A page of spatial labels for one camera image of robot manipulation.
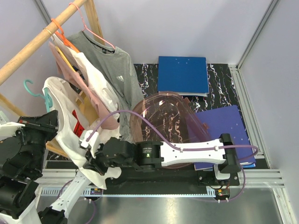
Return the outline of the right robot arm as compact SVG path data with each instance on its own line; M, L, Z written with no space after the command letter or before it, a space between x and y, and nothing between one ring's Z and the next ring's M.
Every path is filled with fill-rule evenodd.
M152 172L159 168L184 163L212 163L213 182L223 185L233 173L241 171L235 146L228 133L206 142L169 143L165 141L143 141L130 143L112 137L105 144L100 137L86 131L79 145L87 152L85 168L100 175L109 168L134 168L137 172Z

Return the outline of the yellow plastic hanger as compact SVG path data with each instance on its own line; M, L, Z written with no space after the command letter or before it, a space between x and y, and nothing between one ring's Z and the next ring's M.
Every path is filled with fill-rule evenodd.
M78 71L78 69L76 67L74 67L68 60L68 58L64 55L63 51L59 48L59 46L65 46L62 42L62 40L56 36L55 33L51 33L47 28L44 28L45 30L47 30L49 32L49 34L51 35L51 39L52 41L54 42L55 44L55 49L56 51L59 53L59 55L62 57L62 59L64 60L64 62L71 68L71 70L73 72L76 72Z

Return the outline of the pink t shirt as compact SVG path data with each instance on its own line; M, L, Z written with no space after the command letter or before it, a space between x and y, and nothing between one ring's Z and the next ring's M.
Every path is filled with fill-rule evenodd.
M102 103L102 101L95 94L93 94L91 92L91 90L85 83L85 78L82 75L82 73L80 72L80 70L78 69L78 71L73 72L71 70L71 68L64 62L64 60L59 55L59 53L56 51L55 45L52 44L51 42L49 42L49 47L50 47L50 50L52 51L52 54L56 60L58 72L60 72L68 82L70 82L74 86L78 87L86 94L86 96L92 103L92 106L96 110L99 118L103 119L109 113L111 113L106 108L106 106Z

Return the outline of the orange plastic hanger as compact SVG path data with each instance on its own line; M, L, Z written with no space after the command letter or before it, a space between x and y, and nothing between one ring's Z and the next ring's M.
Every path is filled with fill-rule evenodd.
M61 28L59 23L53 18L51 18L51 21L58 27L58 30L55 32L56 36L58 36L62 40L65 46L70 47L76 53L79 53L80 51L65 37L64 30Z

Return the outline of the white t shirt blue graphic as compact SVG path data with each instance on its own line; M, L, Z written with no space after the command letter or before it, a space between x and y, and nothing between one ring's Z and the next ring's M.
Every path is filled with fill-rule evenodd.
M118 97L103 74L89 62L84 53L77 53L67 47L56 35L52 36L52 40L68 61L80 70L91 92L102 101L110 112L116 111L119 105Z

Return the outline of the teal plastic hanger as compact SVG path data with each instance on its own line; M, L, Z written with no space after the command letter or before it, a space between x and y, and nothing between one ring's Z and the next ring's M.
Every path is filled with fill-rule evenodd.
M43 91L43 94L40 94L40 93L35 94L35 93L33 93L33 92L29 89L29 87L28 87L28 83L33 84L33 81L30 80L30 79L25 79L25 80L23 81L23 86L24 86L25 90L26 90L31 96L33 96L33 97L40 97L40 98L42 98L42 99L44 100L44 103L45 103L45 106L46 106L46 111L47 111L47 112L50 112L50 109L51 109L51 107L53 106L53 101L52 101L52 98L51 98L51 96L50 96L50 94L49 94L49 89L46 87L46 88L44 89L44 91Z

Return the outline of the white t shirt red print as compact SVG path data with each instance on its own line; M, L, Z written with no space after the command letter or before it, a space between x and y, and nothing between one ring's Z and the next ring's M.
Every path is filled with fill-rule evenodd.
M44 82L44 87L49 89L53 101L51 111L58 111L58 132L56 141L73 163L79 168L96 187L107 189L106 179L118 178L121 175L120 168L109 168L104 175L84 169L87 163L86 151L79 147L79 138L84 130L89 127L87 119L80 112L76 104L79 95L70 87L70 84L59 78L49 77Z

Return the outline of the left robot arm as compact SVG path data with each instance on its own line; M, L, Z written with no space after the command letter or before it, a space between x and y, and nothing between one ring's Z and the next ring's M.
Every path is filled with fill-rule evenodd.
M43 175L46 143L58 132L58 111L38 117L0 121L0 222L2 224L66 224L86 187L97 184L101 173L77 172L60 197L43 211L36 210L37 179Z

